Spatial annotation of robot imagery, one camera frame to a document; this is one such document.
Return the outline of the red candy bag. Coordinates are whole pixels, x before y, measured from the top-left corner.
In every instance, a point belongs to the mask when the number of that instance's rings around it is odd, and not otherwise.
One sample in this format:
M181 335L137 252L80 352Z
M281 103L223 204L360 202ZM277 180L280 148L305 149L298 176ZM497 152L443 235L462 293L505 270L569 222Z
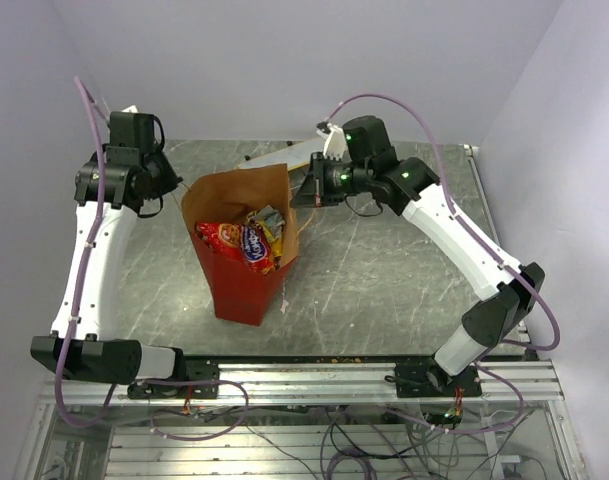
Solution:
M197 222L195 233L211 251L245 264L251 271L269 274L277 269L263 232L252 225Z

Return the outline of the red and brown paper bag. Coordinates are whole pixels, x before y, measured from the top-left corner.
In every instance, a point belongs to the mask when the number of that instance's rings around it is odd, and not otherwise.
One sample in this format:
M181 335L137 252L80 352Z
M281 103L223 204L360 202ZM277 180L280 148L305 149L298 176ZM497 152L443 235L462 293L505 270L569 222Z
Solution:
M259 326L295 264L299 233L286 165L197 179L180 206L219 319Z

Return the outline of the small white blue wrapper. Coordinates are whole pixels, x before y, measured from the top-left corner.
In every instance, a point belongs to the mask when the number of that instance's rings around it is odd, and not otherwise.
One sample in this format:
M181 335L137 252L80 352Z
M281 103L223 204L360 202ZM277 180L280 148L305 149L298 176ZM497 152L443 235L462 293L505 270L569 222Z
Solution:
M257 212L253 221L261 227L266 239L275 242L282 237L285 220L279 210L267 205Z

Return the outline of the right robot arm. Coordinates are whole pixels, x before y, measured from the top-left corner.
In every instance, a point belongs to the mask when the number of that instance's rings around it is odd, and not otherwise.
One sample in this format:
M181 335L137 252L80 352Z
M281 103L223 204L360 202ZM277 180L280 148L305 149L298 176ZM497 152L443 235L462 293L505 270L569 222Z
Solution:
M343 126L322 122L318 128L325 136L324 147L311 154L291 207L336 206L368 193L439 247L478 297L431 356L424 373L432 393L447 395L459 385L466 367L496 347L532 311L544 271L537 263L522 264L472 223L424 161L398 159L380 118L361 116Z

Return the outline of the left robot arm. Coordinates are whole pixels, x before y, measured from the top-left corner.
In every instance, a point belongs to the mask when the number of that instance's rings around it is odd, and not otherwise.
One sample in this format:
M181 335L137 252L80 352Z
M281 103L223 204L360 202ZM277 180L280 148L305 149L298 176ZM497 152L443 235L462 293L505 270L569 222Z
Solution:
M181 352L154 347L116 333L119 273L141 209L162 203L182 179L163 152L161 121L134 107L113 111L103 144L105 164L91 158L75 177L75 247L65 294L46 336L36 336L30 353L65 379L129 385L152 378L166 397L187 387L178 366Z

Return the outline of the small whiteboard on stand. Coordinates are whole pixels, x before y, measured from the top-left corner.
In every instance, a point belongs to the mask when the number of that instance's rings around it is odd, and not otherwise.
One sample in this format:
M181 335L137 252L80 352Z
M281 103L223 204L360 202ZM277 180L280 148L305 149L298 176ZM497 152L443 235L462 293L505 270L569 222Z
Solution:
M289 171L309 165L310 155L323 150L324 141L321 138L312 139L287 146L273 153L261 155L240 163L238 169L253 169L285 164Z

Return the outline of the yellow m&m's pack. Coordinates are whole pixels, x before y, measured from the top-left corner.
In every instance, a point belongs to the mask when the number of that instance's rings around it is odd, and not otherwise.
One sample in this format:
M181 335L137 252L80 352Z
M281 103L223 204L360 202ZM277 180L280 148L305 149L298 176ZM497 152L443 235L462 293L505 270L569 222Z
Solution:
M247 224L259 228L270 246L275 265L279 264L283 255L283 231L285 220L282 214L271 206L250 212Z

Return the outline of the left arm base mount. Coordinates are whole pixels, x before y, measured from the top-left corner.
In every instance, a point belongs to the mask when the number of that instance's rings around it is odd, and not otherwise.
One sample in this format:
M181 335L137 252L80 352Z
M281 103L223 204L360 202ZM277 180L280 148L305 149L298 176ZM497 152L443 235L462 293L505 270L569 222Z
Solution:
M168 384L139 380L127 387L130 400L215 399L220 369L209 360L187 360L184 373L165 379Z

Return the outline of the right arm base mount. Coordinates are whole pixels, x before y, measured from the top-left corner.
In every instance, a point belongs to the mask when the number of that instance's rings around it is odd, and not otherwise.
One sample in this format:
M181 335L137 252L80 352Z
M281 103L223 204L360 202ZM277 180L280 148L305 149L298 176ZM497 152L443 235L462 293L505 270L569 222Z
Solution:
M423 363L396 364L384 380L395 386L398 398L475 398L482 395L478 370L466 367L459 375L442 373L436 365Z

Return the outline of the aluminium rail frame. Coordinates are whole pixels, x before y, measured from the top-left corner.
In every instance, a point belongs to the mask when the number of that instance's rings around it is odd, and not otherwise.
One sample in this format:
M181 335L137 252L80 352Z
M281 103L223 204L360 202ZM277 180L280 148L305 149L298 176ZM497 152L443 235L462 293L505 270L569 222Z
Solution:
M40 395L20 479L582 479L548 361L474 365L475 398L397 397L410 357L198 357L215 399L130 400L76 429Z

